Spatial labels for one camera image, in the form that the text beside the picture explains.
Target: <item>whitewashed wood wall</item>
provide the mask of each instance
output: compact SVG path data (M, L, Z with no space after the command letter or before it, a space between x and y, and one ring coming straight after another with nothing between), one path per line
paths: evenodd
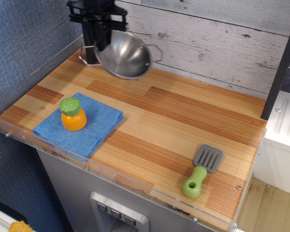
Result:
M117 0L154 67L266 99L290 34L290 0Z

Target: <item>orange object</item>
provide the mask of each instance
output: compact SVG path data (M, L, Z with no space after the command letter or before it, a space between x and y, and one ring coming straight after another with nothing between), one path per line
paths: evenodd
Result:
M78 131L87 124L87 117L85 111L80 108L79 113L75 116L67 116L62 113L61 121L65 129L69 131Z
M33 232L33 230L24 221L16 221L11 224L8 232Z

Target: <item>spatula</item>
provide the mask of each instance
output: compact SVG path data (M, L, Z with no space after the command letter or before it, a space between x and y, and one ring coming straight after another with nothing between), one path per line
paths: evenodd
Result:
M203 144L193 164L196 166L193 169L192 175L184 182L183 192L186 196L195 198L201 193L202 182L207 176L207 172L214 173L223 157L223 152L215 147Z

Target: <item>wooden countertop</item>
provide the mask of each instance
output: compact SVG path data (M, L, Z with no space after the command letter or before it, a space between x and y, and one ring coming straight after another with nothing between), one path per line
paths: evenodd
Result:
M236 186L246 186L266 125L260 119L264 100L155 69L139 80L124 80L84 65L75 53L0 119L32 132L76 92L124 113L90 160L171 210L228 230L220 220L234 223L243 194ZM202 144L222 150L224 158L217 172L208 173L200 196L190 199L181 189ZM95 162L86 165L97 168Z

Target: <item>stainless steel pot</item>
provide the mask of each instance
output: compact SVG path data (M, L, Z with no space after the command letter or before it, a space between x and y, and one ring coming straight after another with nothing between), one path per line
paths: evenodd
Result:
M156 47L161 54L160 59L153 60L148 49L149 46ZM94 48L95 55L100 64L88 64L82 58L83 48ZM129 32L112 30L111 44L102 52L96 44L93 46L82 46L79 58L88 66L102 65L109 73L125 78L138 79L148 74L153 62L162 61L162 51L154 44L145 44L141 39Z

